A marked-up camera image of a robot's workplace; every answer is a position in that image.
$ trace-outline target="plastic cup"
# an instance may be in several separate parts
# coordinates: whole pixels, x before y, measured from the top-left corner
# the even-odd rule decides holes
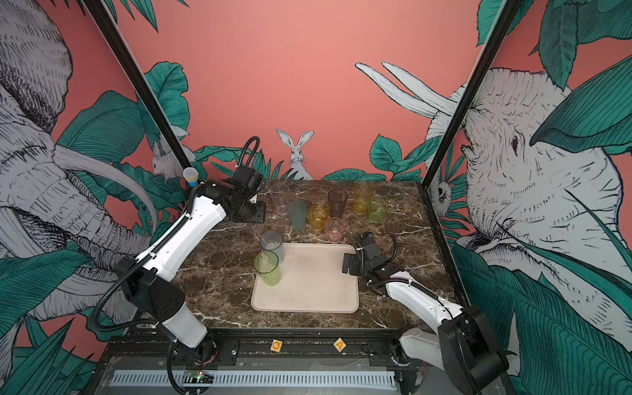
[[[283,183],[277,183],[270,187],[272,203],[277,212],[282,216],[288,213],[289,187]]]
[[[263,251],[275,253],[279,257],[279,263],[283,263],[285,253],[283,250],[283,235],[281,233],[277,231],[265,232],[259,238],[259,245]]]
[[[271,251],[261,251],[254,261],[255,270],[261,280],[269,286],[275,286],[281,281],[279,257]]]
[[[368,220],[374,224],[384,222],[384,217],[389,210],[389,205],[380,197],[374,197],[368,206]]]
[[[356,182],[353,185],[353,212],[356,214],[366,214],[368,206],[373,198],[373,185]]]
[[[344,206],[347,204],[347,192],[337,186],[329,191],[327,200],[329,202],[329,216],[342,218],[344,215]]]
[[[307,214],[307,205],[302,200],[292,200],[288,203],[289,221],[296,229],[305,226],[305,216]]]
[[[325,222],[325,233],[329,243],[337,244],[344,236],[344,220],[338,217],[331,217]]]
[[[316,232],[325,229],[325,221],[327,220],[327,210],[323,205],[313,204],[307,210],[307,219],[310,220],[310,226]]]

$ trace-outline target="rabbit ear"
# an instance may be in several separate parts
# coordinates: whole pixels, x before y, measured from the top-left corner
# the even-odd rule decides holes
[[[292,140],[289,134],[285,133],[281,129],[276,129],[276,131],[279,134],[279,138],[281,139],[281,142],[283,144],[287,145],[290,148],[294,148],[294,140]]]
[[[298,147],[301,147],[303,144],[310,141],[310,139],[314,136],[314,132],[311,130],[306,131],[301,135],[301,138],[298,139]]]

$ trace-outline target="gray cup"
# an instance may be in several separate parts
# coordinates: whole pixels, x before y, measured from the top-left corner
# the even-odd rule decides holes
[[[302,200],[292,200],[288,203],[289,221],[296,229],[305,226],[305,214],[307,213],[307,205]]]

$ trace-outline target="clear plastic cup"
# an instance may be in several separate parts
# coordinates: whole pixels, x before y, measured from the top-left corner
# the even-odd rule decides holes
[[[292,200],[288,203],[288,216],[292,226],[301,229],[305,226],[305,216],[307,214],[307,205],[302,200]]]
[[[269,286],[275,286],[281,281],[279,258],[271,251],[261,251],[254,261],[255,270],[261,280]]]
[[[288,213],[289,187],[284,183],[276,183],[270,187],[272,203],[282,216]]]
[[[325,233],[329,243],[337,244],[344,236],[344,220],[338,217],[331,217],[325,222]]]
[[[283,251],[283,235],[277,231],[265,232],[259,238],[259,245],[263,251],[271,251],[279,257],[279,263],[283,263],[285,252]]]

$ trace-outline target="green cup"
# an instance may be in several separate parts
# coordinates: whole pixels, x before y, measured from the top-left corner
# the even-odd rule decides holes
[[[279,284],[281,270],[279,270],[279,257],[272,251],[261,251],[255,257],[255,270],[264,283],[269,286]]]

